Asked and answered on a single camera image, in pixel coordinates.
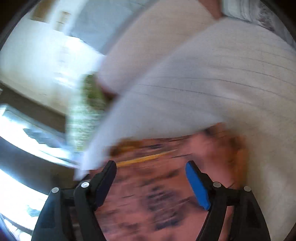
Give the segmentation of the green patterned pillow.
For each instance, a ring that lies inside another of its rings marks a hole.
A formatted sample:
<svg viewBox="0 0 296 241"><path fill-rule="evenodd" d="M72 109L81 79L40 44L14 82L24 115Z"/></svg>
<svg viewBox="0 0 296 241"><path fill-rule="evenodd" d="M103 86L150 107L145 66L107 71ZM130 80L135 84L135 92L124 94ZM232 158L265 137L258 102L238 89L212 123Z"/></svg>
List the green patterned pillow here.
<svg viewBox="0 0 296 241"><path fill-rule="evenodd" d="M74 89L66 116L66 139L82 152L105 116L108 100L96 84L96 74L84 75Z"/></svg>

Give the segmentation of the grey pillow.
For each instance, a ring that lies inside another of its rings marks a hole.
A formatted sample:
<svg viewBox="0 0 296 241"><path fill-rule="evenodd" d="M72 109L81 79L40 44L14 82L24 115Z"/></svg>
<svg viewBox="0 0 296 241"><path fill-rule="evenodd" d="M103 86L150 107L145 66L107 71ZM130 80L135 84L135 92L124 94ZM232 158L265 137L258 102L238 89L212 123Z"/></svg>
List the grey pillow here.
<svg viewBox="0 0 296 241"><path fill-rule="evenodd" d="M106 55L123 29L148 5L149 1L88 1L70 36Z"/></svg>

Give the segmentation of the orange floral blouse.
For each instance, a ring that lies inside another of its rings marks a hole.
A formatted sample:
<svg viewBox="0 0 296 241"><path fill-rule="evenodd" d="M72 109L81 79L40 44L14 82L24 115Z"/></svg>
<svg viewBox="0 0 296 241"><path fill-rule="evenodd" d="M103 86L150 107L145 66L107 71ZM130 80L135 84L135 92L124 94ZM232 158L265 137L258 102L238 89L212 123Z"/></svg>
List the orange floral blouse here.
<svg viewBox="0 0 296 241"><path fill-rule="evenodd" d="M188 161L214 182L238 189L246 179L245 138L218 123L176 138L122 140L107 158L116 177L96 218L107 240L195 240L207 212L185 173Z"/></svg>

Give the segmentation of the pink bolster cushion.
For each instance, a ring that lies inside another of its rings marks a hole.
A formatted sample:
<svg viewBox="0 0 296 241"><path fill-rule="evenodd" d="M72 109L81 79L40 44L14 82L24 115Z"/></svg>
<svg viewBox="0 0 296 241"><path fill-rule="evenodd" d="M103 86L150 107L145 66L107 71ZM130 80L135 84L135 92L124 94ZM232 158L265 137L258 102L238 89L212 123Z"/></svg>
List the pink bolster cushion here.
<svg viewBox="0 0 296 241"><path fill-rule="evenodd" d="M114 98L220 17L221 1L156 1L111 46L97 74L98 87Z"/></svg>

